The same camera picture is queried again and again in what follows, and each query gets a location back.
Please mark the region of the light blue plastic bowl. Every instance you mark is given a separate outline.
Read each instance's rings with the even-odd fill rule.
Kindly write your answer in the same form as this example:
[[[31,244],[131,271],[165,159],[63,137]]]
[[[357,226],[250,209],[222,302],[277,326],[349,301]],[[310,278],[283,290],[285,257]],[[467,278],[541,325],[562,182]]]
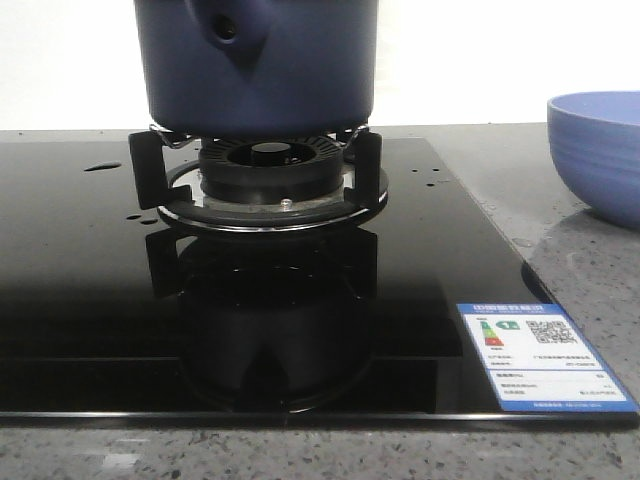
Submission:
[[[639,92],[591,91],[547,102],[553,164],[601,218],[639,228]]]

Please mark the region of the black pot support grate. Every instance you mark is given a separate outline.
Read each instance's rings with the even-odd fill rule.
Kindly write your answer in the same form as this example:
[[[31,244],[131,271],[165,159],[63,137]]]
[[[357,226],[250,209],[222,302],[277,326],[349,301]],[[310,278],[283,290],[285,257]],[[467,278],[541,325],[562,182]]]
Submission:
[[[295,232],[321,229],[377,215],[388,200],[388,178],[381,167],[382,138],[362,126],[331,138],[342,148],[342,185],[310,200],[288,198],[276,204],[242,204],[216,199],[202,187],[199,152],[208,140],[283,140],[204,138],[195,161],[173,169],[165,166],[163,150],[182,148],[191,137],[151,129],[129,136],[129,149],[139,206],[155,209],[168,223],[195,230],[232,233]]]

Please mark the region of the dark blue cooking pot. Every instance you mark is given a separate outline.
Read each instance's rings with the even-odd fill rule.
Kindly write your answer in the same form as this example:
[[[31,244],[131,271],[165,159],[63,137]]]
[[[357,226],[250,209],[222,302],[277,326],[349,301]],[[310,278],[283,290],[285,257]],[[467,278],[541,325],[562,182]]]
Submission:
[[[374,1],[138,1],[149,110],[202,137],[317,135],[374,104]]]

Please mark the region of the black glass gas cooktop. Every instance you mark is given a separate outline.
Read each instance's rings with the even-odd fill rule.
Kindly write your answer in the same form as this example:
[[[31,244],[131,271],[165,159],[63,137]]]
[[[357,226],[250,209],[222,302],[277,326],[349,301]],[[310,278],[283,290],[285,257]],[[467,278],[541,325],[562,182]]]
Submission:
[[[361,226],[198,235],[137,209],[122,141],[4,143],[2,423],[637,427],[501,409],[457,306],[557,303],[426,141],[384,164]]]

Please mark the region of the blue energy rating label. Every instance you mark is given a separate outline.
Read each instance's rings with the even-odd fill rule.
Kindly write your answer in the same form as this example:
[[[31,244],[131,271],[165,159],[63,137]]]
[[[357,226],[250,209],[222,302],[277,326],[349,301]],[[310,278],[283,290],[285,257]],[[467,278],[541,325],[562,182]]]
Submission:
[[[457,309],[502,410],[639,411],[559,305],[466,303]]]

